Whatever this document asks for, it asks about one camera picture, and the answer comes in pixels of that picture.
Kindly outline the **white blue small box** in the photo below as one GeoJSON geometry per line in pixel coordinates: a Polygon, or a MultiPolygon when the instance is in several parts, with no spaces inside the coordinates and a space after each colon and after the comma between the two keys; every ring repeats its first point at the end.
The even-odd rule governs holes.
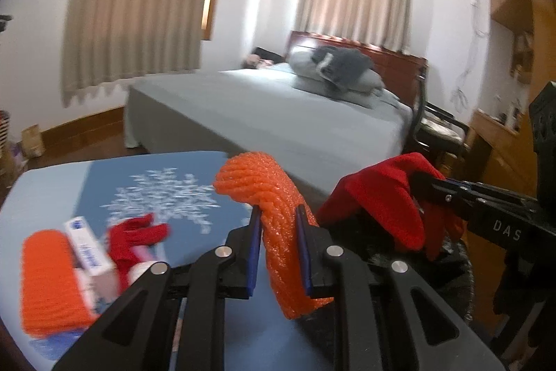
{"type": "Polygon", "coordinates": [[[79,263],[92,277],[113,274],[115,265],[90,228],[86,218],[76,217],[64,223],[64,231],[79,263]]]}

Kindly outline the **red knitted glove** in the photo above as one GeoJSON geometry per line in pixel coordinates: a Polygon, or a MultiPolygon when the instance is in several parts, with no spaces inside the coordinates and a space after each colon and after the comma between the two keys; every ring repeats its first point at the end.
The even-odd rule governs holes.
{"type": "Polygon", "coordinates": [[[108,255],[116,266],[119,294],[129,286],[128,272],[133,266],[146,262],[134,250],[135,247],[152,246],[167,238],[170,227],[154,224],[153,213],[125,220],[108,230],[108,255]]]}

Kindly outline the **red knitted cloth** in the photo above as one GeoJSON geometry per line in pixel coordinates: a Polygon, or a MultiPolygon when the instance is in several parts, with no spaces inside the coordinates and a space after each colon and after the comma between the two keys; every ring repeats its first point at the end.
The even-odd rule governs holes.
{"type": "Polygon", "coordinates": [[[390,234],[401,251],[424,250],[429,260],[440,253],[444,238],[458,241],[464,222],[450,208],[417,198],[417,176],[446,177],[420,153],[406,153],[344,176],[319,208],[316,219],[329,226],[362,211],[390,234]]]}

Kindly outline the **orange foam net sleeve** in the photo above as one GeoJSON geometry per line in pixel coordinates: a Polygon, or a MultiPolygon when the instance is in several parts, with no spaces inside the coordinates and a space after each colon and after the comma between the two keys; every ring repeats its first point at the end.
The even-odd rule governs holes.
{"type": "Polygon", "coordinates": [[[261,210],[270,287],[288,319],[311,314],[332,298],[312,299],[303,287],[295,211],[303,206],[308,222],[317,224],[311,209],[276,160],[267,153],[241,153],[229,158],[213,182],[217,193],[261,210]]]}

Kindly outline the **white tissue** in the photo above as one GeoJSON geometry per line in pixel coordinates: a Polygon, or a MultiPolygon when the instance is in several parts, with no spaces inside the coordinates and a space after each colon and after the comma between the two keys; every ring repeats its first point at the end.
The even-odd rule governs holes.
{"type": "Polygon", "coordinates": [[[136,282],[136,280],[139,279],[139,277],[154,264],[155,261],[146,261],[137,263],[135,266],[132,266],[127,272],[128,285],[131,286],[134,282],[136,282]]]}

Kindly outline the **black trash bin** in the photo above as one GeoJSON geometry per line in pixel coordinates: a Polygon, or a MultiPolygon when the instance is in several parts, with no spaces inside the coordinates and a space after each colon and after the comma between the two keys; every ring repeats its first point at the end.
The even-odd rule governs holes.
{"type": "MultiPolygon", "coordinates": [[[[353,251],[371,266],[385,267],[395,259],[404,260],[466,323],[472,321],[474,275],[463,240],[453,242],[446,237],[440,253],[431,261],[422,250],[397,250],[393,237],[373,218],[350,218],[326,229],[335,243],[353,251]]],[[[417,358],[409,333],[396,334],[396,328],[404,320],[395,312],[400,302],[383,282],[373,286],[371,293],[384,369],[415,370],[417,358]]]]}

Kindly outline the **black office chair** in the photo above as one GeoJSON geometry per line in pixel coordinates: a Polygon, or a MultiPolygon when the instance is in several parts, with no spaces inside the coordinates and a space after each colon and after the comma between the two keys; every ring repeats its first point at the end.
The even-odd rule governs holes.
{"type": "Polygon", "coordinates": [[[450,112],[428,101],[426,66],[417,73],[417,96],[412,114],[404,153],[422,153],[433,164],[440,162],[446,154],[456,159],[466,157],[469,127],[450,112]]]}

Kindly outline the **blue tree print tablecloth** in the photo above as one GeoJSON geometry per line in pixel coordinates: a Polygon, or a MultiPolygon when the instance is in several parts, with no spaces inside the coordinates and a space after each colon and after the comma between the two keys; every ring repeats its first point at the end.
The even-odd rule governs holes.
{"type": "MultiPolygon", "coordinates": [[[[35,370],[51,369],[76,339],[64,333],[35,340],[20,319],[24,241],[42,230],[63,230],[86,218],[99,241],[127,218],[152,213],[171,227],[155,246],[156,259],[171,266],[194,262],[245,225],[250,207],[215,193],[212,182],[227,156],[219,152],[161,153],[33,169],[13,185],[1,208],[1,319],[35,370]]],[[[330,370],[330,363],[302,329],[288,320],[270,289],[264,259],[258,262],[254,295],[225,306],[228,370],[330,370]]]]}

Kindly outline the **red wooden headboard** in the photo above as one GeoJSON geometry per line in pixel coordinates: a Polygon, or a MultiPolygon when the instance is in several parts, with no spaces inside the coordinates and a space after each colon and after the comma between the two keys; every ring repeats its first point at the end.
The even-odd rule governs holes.
{"type": "Polygon", "coordinates": [[[330,45],[339,48],[356,49],[369,56],[385,87],[400,100],[413,106],[418,98],[419,77],[427,76],[428,62],[424,57],[404,55],[374,45],[338,37],[301,31],[292,31],[286,47],[286,58],[297,51],[313,51],[319,46],[330,45]]]}

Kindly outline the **brown paper bag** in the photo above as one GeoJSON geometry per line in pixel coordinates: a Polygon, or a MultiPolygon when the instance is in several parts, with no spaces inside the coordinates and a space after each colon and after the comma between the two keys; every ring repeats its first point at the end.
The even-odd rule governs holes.
{"type": "Polygon", "coordinates": [[[28,158],[41,157],[44,152],[41,130],[37,124],[29,126],[21,132],[21,145],[23,152],[28,158]]]}

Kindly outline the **bed with grey sheet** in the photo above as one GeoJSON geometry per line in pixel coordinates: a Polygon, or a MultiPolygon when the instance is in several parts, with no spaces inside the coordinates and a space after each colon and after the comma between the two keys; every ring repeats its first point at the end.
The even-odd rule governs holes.
{"type": "Polygon", "coordinates": [[[150,153],[264,152],[312,205],[345,175],[401,153],[412,111],[392,94],[368,106],[294,88],[283,67],[149,75],[128,88],[124,143],[150,153]]]}

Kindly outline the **wooden wardrobe desk unit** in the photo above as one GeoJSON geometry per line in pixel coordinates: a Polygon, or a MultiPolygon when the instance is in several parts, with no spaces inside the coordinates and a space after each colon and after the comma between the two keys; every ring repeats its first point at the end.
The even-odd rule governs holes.
{"type": "Polygon", "coordinates": [[[489,0],[486,70],[453,175],[533,196],[530,102],[555,77],[555,0],[489,0]]]}

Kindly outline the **dark grey blanket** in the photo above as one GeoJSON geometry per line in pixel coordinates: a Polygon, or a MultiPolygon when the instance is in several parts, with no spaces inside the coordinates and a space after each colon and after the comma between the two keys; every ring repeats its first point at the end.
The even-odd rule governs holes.
{"type": "Polygon", "coordinates": [[[356,49],[321,46],[311,60],[327,95],[335,97],[348,91],[368,94],[376,88],[376,77],[368,74],[374,70],[372,59],[356,49]]]}

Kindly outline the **dark bedside items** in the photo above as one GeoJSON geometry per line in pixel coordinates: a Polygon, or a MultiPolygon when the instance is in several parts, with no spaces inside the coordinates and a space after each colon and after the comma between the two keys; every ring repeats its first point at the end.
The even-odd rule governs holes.
{"type": "Polygon", "coordinates": [[[284,63],[283,56],[261,47],[255,47],[242,61],[244,69],[260,69],[284,63]]]}

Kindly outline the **left beige curtain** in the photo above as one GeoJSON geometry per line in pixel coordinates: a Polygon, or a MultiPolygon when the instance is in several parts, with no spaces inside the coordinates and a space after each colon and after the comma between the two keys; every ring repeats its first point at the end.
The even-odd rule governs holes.
{"type": "Polygon", "coordinates": [[[204,0],[69,0],[62,100],[106,83],[198,69],[203,9],[204,0]]]}

